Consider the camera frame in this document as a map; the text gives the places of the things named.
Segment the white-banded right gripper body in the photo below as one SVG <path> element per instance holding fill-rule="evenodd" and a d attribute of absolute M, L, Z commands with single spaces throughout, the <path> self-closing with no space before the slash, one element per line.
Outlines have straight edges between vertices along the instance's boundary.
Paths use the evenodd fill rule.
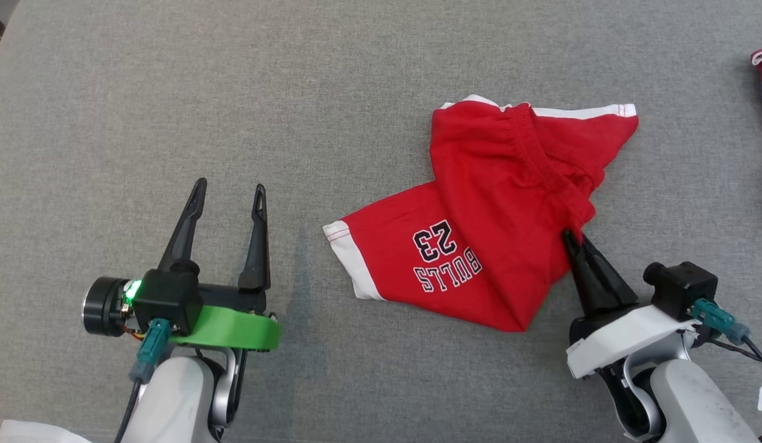
<path fill-rule="evenodd" d="M 693 330 L 694 325 L 693 317 L 679 321 L 653 305 L 632 309 L 570 345 L 566 350 L 567 365 L 574 378 L 583 378 L 671 333 Z"/>

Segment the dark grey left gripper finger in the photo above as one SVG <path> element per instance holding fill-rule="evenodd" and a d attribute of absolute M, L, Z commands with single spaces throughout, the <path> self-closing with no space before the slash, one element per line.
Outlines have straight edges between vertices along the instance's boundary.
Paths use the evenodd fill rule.
<path fill-rule="evenodd" d="M 271 286 L 270 244 L 266 189 L 259 184 L 251 209 L 252 232 L 245 267 L 240 273 L 238 287 L 246 292 L 262 292 Z"/>
<path fill-rule="evenodd" d="M 158 270 L 170 271 L 179 268 L 191 268 L 198 274 L 200 270 L 191 259 L 196 222 L 200 219 L 207 190 L 207 179 L 198 178 L 189 194 L 186 205 L 173 229 L 167 247 L 157 266 Z"/>

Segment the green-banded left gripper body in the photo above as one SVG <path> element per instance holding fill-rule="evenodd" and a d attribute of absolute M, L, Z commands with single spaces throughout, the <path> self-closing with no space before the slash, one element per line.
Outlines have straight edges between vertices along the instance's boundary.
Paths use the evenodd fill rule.
<path fill-rule="evenodd" d="M 187 336 L 173 334 L 170 342 L 201 348 L 272 351 L 279 347 L 280 324 L 266 311 L 266 292 L 201 284 L 204 301 L 200 317 Z"/>

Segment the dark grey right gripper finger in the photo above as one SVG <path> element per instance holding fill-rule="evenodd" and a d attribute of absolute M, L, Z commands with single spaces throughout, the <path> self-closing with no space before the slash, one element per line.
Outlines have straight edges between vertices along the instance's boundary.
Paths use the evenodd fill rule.
<path fill-rule="evenodd" d="M 624 278 L 614 269 L 608 259 L 595 247 L 588 237 L 584 237 L 589 252 L 592 253 L 591 264 L 599 280 L 605 287 L 608 309 L 621 309 L 626 306 L 637 306 L 638 296 Z"/>
<path fill-rule="evenodd" d="M 585 316 L 600 314 L 609 304 L 605 287 L 592 267 L 588 244 L 581 234 L 576 236 L 570 229 L 562 232 L 562 241 Z"/>

